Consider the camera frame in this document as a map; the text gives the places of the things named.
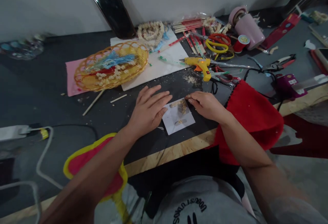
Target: hand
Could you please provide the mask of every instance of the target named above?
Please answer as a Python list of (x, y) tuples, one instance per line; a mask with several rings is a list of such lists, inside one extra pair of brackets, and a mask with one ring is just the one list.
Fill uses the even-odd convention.
[(126, 126), (129, 135), (135, 140), (157, 128), (167, 111), (163, 106), (172, 99), (172, 95), (166, 91), (153, 96), (160, 89), (161, 85), (152, 88), (145, 86), (139, 92), (136, 106)]
[(211, 93), (196, 91), (185, 97), (203, 117), (226, 124), (233, 115)]

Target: white paper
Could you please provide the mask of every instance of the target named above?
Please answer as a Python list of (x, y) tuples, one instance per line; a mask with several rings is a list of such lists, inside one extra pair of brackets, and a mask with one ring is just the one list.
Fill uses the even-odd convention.
[[(186, 109), (184, 112), (182, 103), (177, 104), (174, 107), (170, 107), (171, 104), (179, 102), (180, 100), (185, 104)], [(169, 103), (164, 107), (168, 109), (163, 116), (163, 122), (168, 135), (173, 134), (174, 132), (179, 131), (195, 123), (195, 119), (192, 116), (191, 111), (184, 98)]]
[[(169, 40), (164, 41), (164, 45), (162, 46), (165, 47), (168, 44), (174, 42), (177, 40), (176, 35), (173, 33), (172, 29), (169, 28), (167, 32), (167, 36), (169, 37)], [(116, 45), (122, 42), (126, 42), (130, 40), (121, 40), (119, 38), (111, 38), (110, 39), (110, 45)], [(186, 65), (172, 65), (166, 62), (163, 62), (159, 60), (159, 56), (163, 56), (166, 58), (168, 61), (178, 61), (179, 59), (184, 59), (188, 57), (186, 51), (182, 47), (181, 43), (178, 42), (175, 45), (171, 46), (170, 48), (166, 49), (165, 51), (161, 53), (150, 53), (148, 62), (152, 64), (152, 66), (147, 65), (145, 70), (138, 75), (136, 78), (133, 78), (131, 81), (128, 81), (124, 84), (122, 84), (122, 89), (123, 91), (129, 90), (131, 88), (134, 88), (136, 86), (139, 86), (145, 82), (151, 81), (153, 79), (156, 79), (158, 77), (171, 74), (173, 72), (176, 72), (178, 70), (182, 70), (185, 68), (188, 68), (189, 66)]]

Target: pink paper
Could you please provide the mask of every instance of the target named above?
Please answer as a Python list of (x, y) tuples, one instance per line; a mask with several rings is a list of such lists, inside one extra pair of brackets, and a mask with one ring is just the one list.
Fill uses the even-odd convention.
[(87, 92), (87, 90), (79, 88), (74, 80), (75, 70), (83, 60), (85, 58), (65, 63), (67, 71), (67, 95), (69, 97)]

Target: red box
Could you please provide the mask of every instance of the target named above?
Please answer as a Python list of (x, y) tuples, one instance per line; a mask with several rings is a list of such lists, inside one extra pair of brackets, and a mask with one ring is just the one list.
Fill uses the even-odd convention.
[(262, 42), (264, 49), (270, 48), (274, 43), (280, 40), (287, 32), (289, 32), (301, 20), (297, 14), (290, 14), (271, 34)]

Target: gray table surface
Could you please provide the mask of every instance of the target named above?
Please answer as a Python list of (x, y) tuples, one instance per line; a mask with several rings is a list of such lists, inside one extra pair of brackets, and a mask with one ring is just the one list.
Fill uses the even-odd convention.
[[(328, 11), (327, 6), (318, 6), (309, 11), (314, 9), (322, 12)], [(307, 22), (301, 20), (285, 37), (274, 44), (274, 46), (278, 45), (279, 49), (273, 55), (269, 56), (258, 50), (253, 50), (245, 52), (242, 56), (238, 56), (229, 62), (255, 66), (253, 61), (247, 59), (248, 56), (253, 56), (262, 65), (267, 65), (282, 57), (296, 54), (296, 62), (282, 70), (282, 74), (293, 73), (298, 81), (304, 81), (319, 75), (321, 74), (319, 68), (309, 55), (308, 49), (303, 46), (307, 39), (310, 39), (317, 47), (323, 46), (311, 35), (308, 25)], [(320, 34), (328, 35), (327, 24), (315, 26), (315, 28)], [(273, 28), (264, 29), (265, 36), (269, 35), (272, 30)], [(102, 137), (110, 132), (119, 131), (127, 124), (135, 105), (135, 99), (145, 85), (152, 87), (161, 84), (162, 90), (169, 90), (173, 94), (173, 100), (183, 98), (188, 93), (197, 90), (210, 92), (211, 82), (204, 83), (199, 79), (196, 84), (191, 84), (184, 80), (183, 77), (193, 75), (191, 67), (150, 81), (126, 92), (123, 92), (121, 87), (106, 90), (92, 110), (86, 116), (82, 116), (82, 113), (95, 99), (97, 93), (87, 92), (73, 97), (61, 96), (61, 93), (67, 92), (65, 62), (85, 58), (108, 47), (110, 38), (114, 36), (113, 32), (108, 31), (52, 37), (48, 39), (44, 52), (31, 61), (18, 61), (0, 55), (0, 127), (35, 123), (39, 123), (41, 126), (78, 124), (94, 127), (98, 136)], [(182, 45), (189, 56), (192, 56), (188, 43), (182, 42)], [(271, 78), (263, 74), (251, 72), (247, 82), (261, 93), (269, 95), (274, 93), (271, 87)], [(219, 90), (216, 97), (224, 104), (231, 90), (220, 84), (218, 86)], [(115, 106), (109, 103), (109, 101), (123, 94), (127, 94), (127, 97), (116, 102)], [(194, 109), (192, 109), (192, 114), (196, 123), (186, 129), (170, 136), (165, 131), (155, 129), (142, 137), (126, 156), (125, 164), (217, 126), (216, 123), (199, 116)], [(56, 127), (52, 145), (43, 161), (41, 170), (60, 184), (66, 185), (68, 179), (63, 174), (64, 162), (72, 153), (92, 144), (94, 141), (95, 134), (89, 127)], [(0, 159), (15, 158), (13, 179), (35, 181), (39, 186), (41, 200), (46, 200), (59, 193), (59, 189), (35, 173), (36, 163), (45, 144), (46, 141), (42, 141), (40, 135), (0, 144)], [(15, 197), (7, 202), (0, 201), (0, 217), (31, 206), (33, 203), (31, 189), (22, 186)]]

